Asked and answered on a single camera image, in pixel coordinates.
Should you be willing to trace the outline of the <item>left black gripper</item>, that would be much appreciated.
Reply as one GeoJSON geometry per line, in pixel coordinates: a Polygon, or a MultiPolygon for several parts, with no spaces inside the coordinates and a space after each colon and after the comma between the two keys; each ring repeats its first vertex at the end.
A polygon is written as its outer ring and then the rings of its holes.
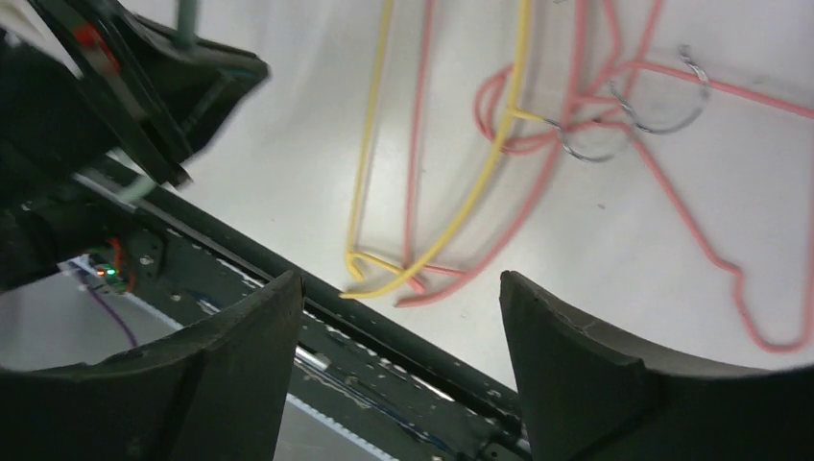
{"type": "Polygon", "coordinates": [[[256,54],[176,32],[117,1],[1,5],[1,205],[17,206],[114,150],[180,186],[184,163],[270,77],[256,54]]]}

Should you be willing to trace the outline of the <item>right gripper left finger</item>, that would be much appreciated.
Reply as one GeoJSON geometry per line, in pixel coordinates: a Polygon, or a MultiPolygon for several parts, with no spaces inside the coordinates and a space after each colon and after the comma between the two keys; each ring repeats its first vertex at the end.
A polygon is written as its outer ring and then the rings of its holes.
{"type": "Polygon", "coordinates": [[[95,364],[1,373],[5,460],[270,460],[304,286],[248,297],[95,364]]]}

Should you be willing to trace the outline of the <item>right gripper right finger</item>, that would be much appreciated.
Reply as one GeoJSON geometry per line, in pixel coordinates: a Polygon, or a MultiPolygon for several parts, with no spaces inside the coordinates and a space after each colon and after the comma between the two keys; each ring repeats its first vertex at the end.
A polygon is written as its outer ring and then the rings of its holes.
{"type": "Polygon", "coordinates": [[[515,271],[500,307],[537,460],[809,460],[813,370],[675,351],[563,302],[515,271]]]}

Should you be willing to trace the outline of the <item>green hanger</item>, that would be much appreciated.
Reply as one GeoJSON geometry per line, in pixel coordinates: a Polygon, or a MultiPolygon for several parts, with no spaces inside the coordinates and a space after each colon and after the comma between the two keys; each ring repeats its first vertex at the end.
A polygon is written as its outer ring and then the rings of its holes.
{"type": "MultiPolygon", "coordinates": [[[[199,9],[200,5],[198,0],[179,0],[177,2],[176,32],[173,36],[172,43],[174,48],[181,53],[191,51],[198,41],[197,26],[199,9]]],[[[151,191],[159,187],[160,183],[155,182],[146,175],[142,175],[133,183],[119,191],[116,197],[122,203],[131,204],[144,198],[151,191]]]]}

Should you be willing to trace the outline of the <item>pink plastic hanger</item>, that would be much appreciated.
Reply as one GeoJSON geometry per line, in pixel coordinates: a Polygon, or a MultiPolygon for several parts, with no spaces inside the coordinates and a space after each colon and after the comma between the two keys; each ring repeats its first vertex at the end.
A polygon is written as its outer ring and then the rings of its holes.
{"type": "MultiPolygon", "coordinates": [[[[573,112],[575,112],[580,106],[584,104],[578,104],[575,102],[575,97],[578,95],[584,95],[585,93],[581,93],[578,88],[578,77],[580,72],[580,66],[583,60],[583,40],[585,37],[585,32],[583,29],[579,29],[577,31],[577,36],[575,39],[574,45],[574,55],[573,55],[573,66],[571,71],[571,76],[568,84],[568,89],[565,95],[564,103],[563,103],[563,121],[558,122],[563,129],[566,130],[566,134],[571,133],[572,131],[570,128],[573,126],[570,124],[569,120],[573,112]]],[[[515,75],[515,66],[513,65],[513,71],[508,77],[507,82],[499,89],[504,89],[505,87],[514,88],[515,84],[512,83],[511,79],[515,75]]],[[[482,108],[486,109],[488,107],[489,100],[491,98],[491,94],[494,90],[490,91],[487,96],[484,98],[482,103],[482,108]]],[[[516,105],[516,100],[514,98],[509,98],[507,100],[507,107],[504,110],[504,113],[501,116],[501,121],[496,129],[493,129],[495,136],[493,141],[491,141],[491,145],[495,148],[496,152],[500,156],[504,156],[502,151],[502,146],[507,139],[513,139],[508,137],[508,129],[512,123],[512,121],[516,119],[527,120],[526,118],[531,118],[533,115],[526,115],[523,113],[524,111],[520,110],[516,105]]],[[[550,131],[542,134],[553,134],[553,127],[551,126],[550,131]]],[[[531,147],[532,142],[518,142],[515,144],[516,147],[531,147]]],[[[438,274],[447,274],[454,278],[453,282],[449,284],[444,289],[435,292],[435,293],[426,293],[424,287],[415,279],[409,279],[408,283],[415,291],[415,296],[410,298],[404,298],[395,303],[395,307],[397,308],[406,308],[406,307],[418,307],[424,306],[431,303],[438,302],[443,300],[452,294],[459,291],[461,288],[466,286],[470,283],[473,279],[475,279],[503,250],[503,248],[512,240],[515,234],[520,230],[522,225],[525,223],[526,219],[530,216],[531,212],[533,211],[534,207],[536,206],[539,199],[542,197],[543,192],[550,180],[551,175],[557,165],[558,159],[562,153],[565,153],[562,144],[559,140],[553,136],[549,138],[548,142],[546,142],[541,147],[537,148],[536,150],[549,146],[551,148],[549,155],[544,162],[542,169],[540,170],[538,177],[535,181],[535,184],[530,192],[530,195],[523,203],[523,206],[520,212],[517,214],[513,222],[509,225],[503,235],[498,239],[498,241],[493,245],[493,247],[485,254],[483,259],[478,262],[474,267],[466,272],[455,271],[451,269],[446,269],[443,267],[433,266],[431,264],[424,264],[422,265],[422,270],[428,272],[434,272],[438,274]]]]}

